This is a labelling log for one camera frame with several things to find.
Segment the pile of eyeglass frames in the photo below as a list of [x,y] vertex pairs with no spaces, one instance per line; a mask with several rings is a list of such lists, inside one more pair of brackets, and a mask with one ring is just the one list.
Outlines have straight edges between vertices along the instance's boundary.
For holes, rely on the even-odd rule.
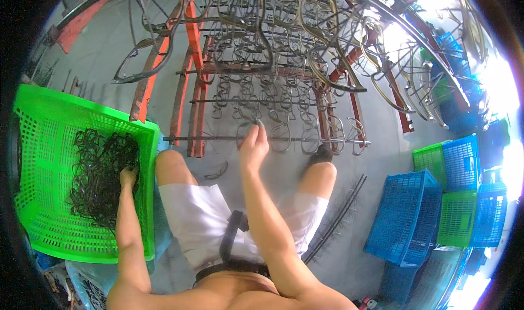
[[[73,165],[68,202],[71,214],[93,220],[94,226],[114,231],[120,200],[120,171],[138,166],[138,143],[130,134],[105,138],[95,129],[76,133],[79,162]],[[138,188],[138,176],[133,195]]]

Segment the black border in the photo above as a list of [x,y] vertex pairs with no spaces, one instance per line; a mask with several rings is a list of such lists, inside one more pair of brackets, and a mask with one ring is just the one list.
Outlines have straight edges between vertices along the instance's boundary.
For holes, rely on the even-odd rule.
[[[60,0],[2,0],[0,20],[0,304],[6,308],[56,309],[47,284],[37,273],[24,247],[24,239],[11,203],[12,180],[8,170],[8,128],[11,124],[12,104],[23,66],[27,63],[31,46],[39,38],[41,29],[54,5]],[[514,72],[524,73],[524,57],[515,54],[512,36],[523,41],[524,13],[522,0],[475,0],[486,21],[496,31],[501,47],[512,56]],[[524,107],[524,74],[517,77],[521,107]],[[524,118],[521,118],[524,136]],[[476,309],[521,309],[524,278],[524,199],[521,200],[507,249]]]

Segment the leg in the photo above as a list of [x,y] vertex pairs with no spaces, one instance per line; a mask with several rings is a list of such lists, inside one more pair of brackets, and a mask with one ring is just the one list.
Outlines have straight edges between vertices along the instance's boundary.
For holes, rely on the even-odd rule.
[[313,194],[329,199],[336,179],[337,169],[333,163],[315,163],[306,170],[297,193]]
[[279,209],[293,235],[298,256],[302,256],[328,208],[337,178],[331,162],[312,164],[305,171],[296,194]]
[[155,174],[169,228],[189,267],[198,272],[217,264],[231,215],[219,187],[198,186],[184,157],[174,150],[157,155]]
[[167,184],[198,185],[187,168],[184,157],[175,150],[163,150],[157,155],[154,174],[158,186]]

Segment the strap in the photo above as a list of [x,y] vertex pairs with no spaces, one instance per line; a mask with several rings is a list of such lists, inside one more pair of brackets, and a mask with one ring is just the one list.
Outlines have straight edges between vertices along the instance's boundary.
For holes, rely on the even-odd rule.
[[195,286],[200,280],[204,279],[205,277],[224,270],[238,272],[254,272],[256,274],[267,277],[268,279],[271,279],[271,276],[269,275],[269,269],[265,264],[257,264],[252,263],[250,261],[235,259],[229,261],[227,264],[221,263],[206,268],[204,270],[200,270],[198,274],[196,274],[196,281],[193,286]]
[[195,286],[203,278],[219,272],[219,271],[239,271],[239,272],[254,272],[264,277],[271,279],[269,270],[265,264],[253,263],[251,261],[242,259],[231,259],[231,249],[235,241],[236,233],[240,228],[241,231],[249,230],[247,216],[238,210],[234,210],[228,219],[226,231],[220,243],[219,254],[223,263],[211,266],[204,270],[200,270],[196,275]]
[[242,223],[242,217],[244,213],[242,211],[234,210],[229,218],[227,223],[226,232],[222,238],[222,243],[220,244],[219,254],[220,258],[224,263],[229,262],[231,258],[231,248],[233,247],[233,242],[235,241],[236,232],[238,231],[240,224]]

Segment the bare knee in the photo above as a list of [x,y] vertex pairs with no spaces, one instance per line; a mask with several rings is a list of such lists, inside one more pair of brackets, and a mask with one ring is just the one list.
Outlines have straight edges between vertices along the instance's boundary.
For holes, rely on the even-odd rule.
[[308,171],[314,176],[327,178],[327,179],[337,179],[337,167],[331,162],[320,162],[313,164]]
[[167,184],[197,185],[196,179],[186,166],[183,155],[175,150],[164,150],[157,155],[154,173],[158,186]]
[[337,169],[333,163],[315,163],[305,172],[297,191],[329,199],[336,179]]
[[155,160],[156,165],[162,164],[174,164],[174,163],[185,163],[183,155],[175,150],[163,150],[161,151]]

